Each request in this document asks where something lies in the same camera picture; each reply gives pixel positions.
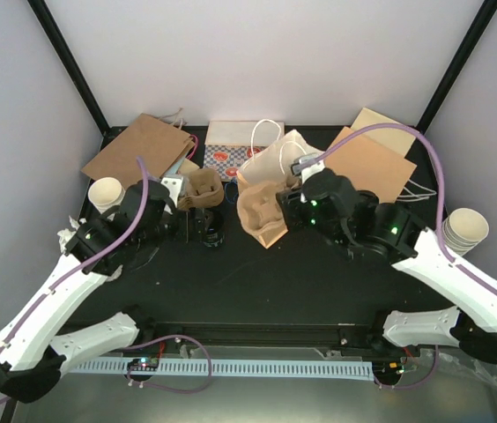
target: perforated metal strip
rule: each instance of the perforated metal strip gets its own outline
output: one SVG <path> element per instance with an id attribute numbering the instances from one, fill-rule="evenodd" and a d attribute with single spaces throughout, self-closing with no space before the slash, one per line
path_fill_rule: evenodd
<path id="1" fill-rule="evenodd" d="M 99 357 L 74 368 L 71 373 L 124 375 L 132 358 Z M 214 376 L 291 377 L 315 379 L 354 379 L 372 381 L 368 362 L 295 360 L 212 360 Z M 134 375 L 206 376 L 206 360 L 162 359 L 156 370 L 134 371 Z"/>

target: black metal frame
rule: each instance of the black metal frame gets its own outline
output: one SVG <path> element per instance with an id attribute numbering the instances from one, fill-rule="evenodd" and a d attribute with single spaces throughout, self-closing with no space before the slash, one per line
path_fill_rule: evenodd
<path id="1" fill-rule="evenodd" d="M 27 0 L 27 2 L 31 5 L 33 12 L 37 19 L 40 21 L 45 34 L 48 36 L 53 48 L 58 54 L 61 62 L 63 63 L 65 69 L 70 75 L 72 82 L 77 88 L 80 96 L 82 97 L 83 102 L 85 103 L 88 111 L 93 117 L 93 120 L 96 122 L 98 129 L 100 130 L 102 136 L 104 137 L 104 145 L 108 144 L 114 137 L 116 137 L 120 132 L 121 128 L 112 128 L 106 117 L 103 115 L 100 105 L 96 101 L 90 86 L 87 84 L 84 75 L 82 74 L 78 63 L 72 53 L 70 52 L 69 46 L 66 43 L 59 27 L 57 26 L 53 15 L 48 9 L 45 0 Z M 468 29 L 464 39 L 462 40 L 458 50 L 456 51 L 454 57 L 452 58 L 449 67 L 446 69 L 439 85 L 437 86 L 434 94 L 429 101 L 427 108 L 425 109 L 423 115 L 421 116 L 419 123 L 416 128 L 424 133 L 429 128 L 431 122 L 436 117 L 442 103 L 445 101 L 450 89 L 455 83 L 456 79 L 460 75 L 464 65 L 468 61 L 471 52 L 478 44 L 478 41 L 484 31 L 487 28 L 487 25 L 491 21 L 494 13 L 497 11 L 497 0 L 484 0 L 479 11 L 471 23 L 470 28 Z M 89 204 L 84 205 L 83 214 L 89 213 Z M 212 330 L 227 330 L 224 327 L 212 327 L 206 328 L 208 331 Z M 326 339 L 329 340 L 330 343 L 337 342 L 340 333 L 338 333 L 335 328 L 324 328 L 323 330 L 319 330 L 315 332 L 314 330 L 304 330 L 307 332 L 307 335 L 304 336 L 305 341 L 302 341 L 302 345 L 313 344 L 314 341 L 321 341 L 324 343 Z M 295 337 L 292 335 L 286 334 L 287 338 L 290 338 L 296 345 L 300 344 L 300 340 L 298 339 L 301 333 L 297 334 Z M 262 339 L 258 340 L 258 337 L 252 339 L 252 343 L 259 343 Z M 231 340 L 231 344 L 238 344 L 234 340 Z M 7 421 L 11 421 L 13 416 L 13 410 L 15 409 L 15 402 L 10 401 L 6 409 L 4 410 L 4 415 L 0 421 L 4 423 Z"/>

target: white paper cup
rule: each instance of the white paper cup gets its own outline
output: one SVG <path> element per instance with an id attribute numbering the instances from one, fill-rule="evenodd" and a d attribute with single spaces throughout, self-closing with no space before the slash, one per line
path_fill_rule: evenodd
<path id="1" fill-rule="evenodd" d="M 115 178 L 101 178 L 94 182 L 88 190 L 90 203 L 103 213 L 114 205 L 121 204 L 125 189 Z"/>
<path id="2" fill-rule="evenodd" d="M 472 209 L 456 209 L 443 222 L 446 245 L 463 256 L 482 242 L 489 234 L 486 218 Z"/>

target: purple cable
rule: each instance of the purple cable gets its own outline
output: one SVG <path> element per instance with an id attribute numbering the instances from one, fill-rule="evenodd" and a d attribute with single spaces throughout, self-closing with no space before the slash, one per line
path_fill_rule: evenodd
<path id="1" fill-rule="evenodd" d="M 410 127 L 405 126 L 405 125 L 402 125 L 401 123 L 377 123 L 375 125 L 366 126 L 366 127 L 362 128 L 361 130 L 357 130 L 357 131 L 353 132 L 348 137 L 341 139 L 336 144 L 334 144 L 332 147 L 330 147 L 326 152 L 321 154 L 319 157 L 316 157 L 310 161 L 306 161 L 305 163 L 302 163 L 301 165 L 296 167 L 296 170 L 301 171 L 301 169 L 303 169 L 305 167 L 312 166 L 321 160 L 325 160 L 329 155 L 331 155 L 339 147 L 343 146 L 344 144 L 349 142 L 351 139 L 359 137 L 360 135 L 362 135 L 366 132 L 369 132 L 370 130 L 385 130 L 385 129 L 402 130 L 404 132 L 407 132 L 407 133 L 415 136 L 421 142 L 421 144 L 423 144 L 425 146 L 425 148 L 427 149 L 428 154 L 433 162 L 434 171 L 436 172 L 436 180 L 438 183 L 438 195 L 437 195 L 437 205 L 436 205 L 436 237 L 437 237 L 437 240 L 439 243 L 439 248 L 441 249 L 442 254 L 451 263 L 454 263 L 455 258 L 447 250 L 446 244 L 444 242 L 444 236 L 442 234 L 442 214 L 444 211 L 444 172 L 442 171 L 442 164 L 441 164 L 441 161 L 439 160 L 439 156 L 436 154 L 436 151 L 434 150 L 431 143 L 429 143 L 428 140 L 425 138 L 425 136 L 423 134 L 421 134 L 418 130 L 415 130 L 415 129 L 410 128 Z M 475 275 L 473 272 L 466 269 L 461 264 L 458 264 L 456 267 L 461 272 L 463 272 L 465 275 L 467 275 L 469 278 L 473 279 L 478 285 L 484 287 L 487 291 L 489 291 L 490 293 L 493 293 L 494 295 L 497 296 L 497 288 L 495 288 L 494 286 L 488 285 L 482 278 L 478 277 L 477 275 Z"/>
<path id="2" fill-rule="evenodd" d="M 191 337 L 187 337 L 186 335 L 166 335 L 165 337 L 156 338 L 156 339 L 153 339 L 152 341 L 145 342 L 144 344 L 141 344 L 141 345 L 128 346 L 127 348 L 122 348 L 122 349 L 124 351 L 140 350 L 142 348 L 145 348 L 146 346 L 158 344 L 158 342 L 166 341 L 168 339 L 176 339 L 176 338 L 185 339 L 193 344 L 196 344 L 197 346 L 199 346 L 199 348 L 204 353 L 205 358 L 207 359 L 207 367 L 208 367 L 207 378 L 206 378 L 205 382 L 202 383 L 197 388 L 194 388 L 193 390 L 178 390 L 177 388 L 170 388 L 169 386 L 158 385 L 157 383 L 150 383 L 150 382 L 142 382 L 142 384 L 144 386 L 149 386 L 151 388 L 156 388 L 158 390 L 165 390 L 166 392 L 173 392 L 175 394 L 196 394 L 197 392 L 201 392 L 202 390 L 204 390 L 205 388 L 210 386 L 210 383 L 211 383 L 211 357 L 210 357 L 210 354 L 205 349 L 205 347 L 196 339 L 191 338 Z M 132 384 L 133 382 L 136 382 L 136 381 L 133 381 L 131 379 L 130 375 L 131 375 L 131 368 L 127 372 L 127 379 Z"/>
<path id="3" fill-rule="evenodd" d="M 139 205 L 139 209 L 137 211 L 137 215 L 131 222 L 130 226 L 127 228 L 127 230 L 115 241 L 113 241 L 111 244 L 109 244 L 105 249 L 103 249 L 101 252 L 96 254 L 95 256 L 90 257 L 89 259 L 85 260 L 78 266 L 76 266 L 74 269 L 67 271 L 64 275 L 62 275 L 59 279 L 56 280 L 55 283 L 53 283 L 48 289 L 51 291 L 55 291 L 55 289 L 62 284 L 66 279 L 68 279 L 70 276 L 75 274 L 77 271 L 81 271 L 85 267 L 89 266 L 92 263 L 97 262 L 100 260 L 103 256 L 106 256 L 107 254 L 111 253 L 114 249 L 119 247 L 126 239 L 133 233 L 137 225 L 139 224 L 139 220 L 143 217 L 143 213 L 145 212 L 145 207 L 146 207 L 146 200 L 148 196 L 148 190 L 149 190 L 149 183 L 148 183 L 148 173 L 145 167 L 145 163 L 143 162 L 143 159 L 138 156 L 137 157 L 137 163 L 139 167 L 141 168 L 141 175 L 143 177 L 143 193 L 141 196 L 141 203 Z M 29 316 L 39 307 L 39 305 L 47 298 L 46 294 L 43 294 L 41 297 L 39 297 L 35 303 L 31 305 L 27 309 L 27 311 L 21 316 L 21 318 L 18 320 L 18 322 L 11 328 L 10 333 L 8 334 L 7 337 L 5 337 L 3 344 L 8 345 L 10 341 L 13 339 L 13 337 L 16 336 L 16 333 L 18 333 L 19 329 L 21 326 L 26 322 L 26 320 L 29 318 Z M 4 347 L 0 347 L 0 354 L 4 350 Z M 5 403 L 9 398 L 4 397 L 0 399 L 0 404 Z"/>
<path id="4" fill-rule="evenodd" d="M 386 390 L 414 390 L 415 388 L 418 388 L 419 386 L 423 385 L 426 383 L 433 375 L 436 373 L 436 369 L 439 367 L 439 346 L 435 345 L 434 346 L 434 361 L 433 361 L 433 366 L 431 367 L 431 371 L 428 372 L 428 374 L 421 379 L 418 382 L 412 383 L 411 385 L 405 385 L 405 386 L 393 386 L 393 385 L 384 385 L 381 383 L 377 377 L 374 375 L 374 382 L 376 385 L 380 387 L 380 389 L 386 389 Z"/>

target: purple hose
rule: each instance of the purple hose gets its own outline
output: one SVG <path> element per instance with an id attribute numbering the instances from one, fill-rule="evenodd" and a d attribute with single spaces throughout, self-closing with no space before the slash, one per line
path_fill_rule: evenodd
<path id="1" fill-rule="evenodd" d="M 374 382 L 381 389 L 386 389 L 386 390 L 414 390 L 415 388 L 418 388 L 419 386 L 421 386 L 424 383 L 426 383 L 431 377 L 433 377 L 433 375 L 436 373 L 436 369 L 438 367 L 439 367 L 439 346 L 435 345 L 434 346 L 434 361 L 433 361 L 433 366 L 431 367 L 431 371 L 428 372 L 428 374 L 423 379 L 421 379 L 420 381 L 412 383 L 411 385 L 405 385 L 405 386 L 384 385 L 374 375 Z"/>
<path id="2" fill-rule="evenodd" d="M 156 388 L 158 390 L 165 390 L 166 392 L 173 392 L 175 394 L 196 394 L 197 392 L 201 392 L 202 390 L 210 386 L 211 383 L 211 357 L 210 354 L 205 349 L 205 347 L 194 338 L 187 337 L 186 335 L 166 335 L 165 337 L 156 338 L 153 339 L 152 341 L 145 342 L 144 344 L 141 345 L 128 346 L 127 348 L 122 348 L 122 349 L 124 351 L 140 350 L 141 348 L 145 348 L 146 346 L 158 344 L 158 342 L 166 341 L 168 339 L 176 339 L 176 338 L 185 339 L 191 343 L 196 344 L 200 348 L 200 350 L 202 350 L 202 352 L 204 353 L 205 358 L 207 359 L 207 367 L 208 367 L 207 378 L 205 379 L 205 382 L 202 383 L 197 388 L 194 388 L 193 390 L 178 390 L 177 388 L 170 388 L 169 386 L 158 385 L 157 383 L 151 383 L 151 382 L 143 382 L 143 385 L 148 386 L 150 388 Z M 127 372 L 127 379 L 132 384 L 135 381 L 131 379 L 130 375 L 131 375 L 131 369 Z"/>
<path id="3" fill-rule="evenodd" d="M 455 258 L 449 253 L 446 248 L 446 244 L 444 242 L 444 236 L 442 234 L 442 214 L 444 211 L 444 172 L 442 171 L 442 164 L 439 160 L 439 156 L 436 154 L 431 143 L 425 138 L 423 134 L 421 134 L 418 130 L 410 128 L 408 126 L 402 125 L 401 123 L 377 123 L 375 125 L 370 125 L 362 128 L 361 130 L 357 130 L 353 132 L 348 137 L 345 137 L 330 147 L 326 152 L 321 154 L 319 157 L 316 157 L 310 161 L 306 161 L 298 166 L 299 170 L 314 165 L 321 160 L 325 160 L 329 155 L 331 155 L 334 151 L 336 151 L 339 147 L 348 143 L 351 139 L 359 137 L 360 135 L 369 132 L 370 130 L 385 130 L 385 129 L 394 129 L 394 130 L 402 130 L 407 132 L 413 136 L 415 136 L 421 144 L 425 146 L 428 151 L 428 154 L 433 162 L 434 171 L 436 173 L 436 180 L 438 182 L 438 196 L 437 196 L 437 205 L 436 205 L 436 237 L 438 239 L 439 248 L 441 249 L 442 254 L 451 262 L 454 263 Z M 473 279 L 478 285 L 484 287 L 490 293 L 493 293 L 497 296 L 497 288 L 494 286 L 488 285 L 485 280 L 478 277 L 468 269 L 466 269 L 461 264 L 456 266 L 461 272 L 467 275 L 469 278 Z"/>
<path id="4" fill-rule="evenodd" d="M 146 200 L 147 200 L 147 195 L 148 195 L 148 191 L 149 191 L 149 182 L 148 182 L 148 174 L 147 174 L 146 166 L 145 166 L 145 163 L 143 162 L 143 159 L 140 156 L 137 157 L 137 163 L 138 163 L 139 167 L 141 168 L 141 175 L 143 177 L 143 193 L 141 196 L 141 203 L 139 205 L 139 210 L 137 211 L 137 215 L 135 216 L 135 218 L 131 222 L 130 226 L 127 228 L 127 230 L 119 238 L 117 238 L 114 242 L 109 244 L 105 249 L 103 249 L 101 252 L 99 252 L 95 256 L 92 256 L 89 259 L 85 260 L 84 262 L 82 262 L 81 264 L 76 266 L 71 271 L 67 271 L 55 283 L 53 283 L 48 289 L 50 289 L 51 291 L 54 291 L 59 285 L 62 284 L 62 282 L 64 282 L 70 276 L 75 274 L 77 271 L 81 271 L 82 269 L 89 266 L 90 264 L 95 263 L 98 260 L 100 260 L 103 256 L 106 256 L 107 254 L 111 253 L 114 249 L 119 247 L 127 239 L 127 237 L 129 237 L 133 233 L 133 231 L 135 230 L 135 228 L 139 224 L 139 220 L 141 220 L 141 218 L 143 217 L 143 213 L 145 212 Z M 33 303 L 31 305 L 31 307 L 29 307 L 27 309 L 27 311 L 21 316 L 21 318 L 18 320 L 18 322 L 14 325 L 14 327 L 11 328 L 11 331 L 8 334 L 8 336 L 4 339 L 3 343 L 5 345 L 10 343 L 10 341 L 13 339 L 13 337 L 16 336 L 16 333 L 18 333 L 19 328 L 21 328 L 21 326 L 26 322 L 26 320 L 29 318 L 29 316 L 35 311 L 35 309 L 37 309 L 39 307 L 39 305 L 46 298 L 47 298 L 47 295 L 43 294 L 41 297 L 39 297 L 35 301 L 35 303 Z M 4 347 L 1 346 L 0 347 L 0 354 L 2 353 L 3 350 L 4 350 Z M 4 398 L 0 399 L 0 404 L 5 403 L 8 399 L 9 399 L 8 397 L 4 397 Z"/>

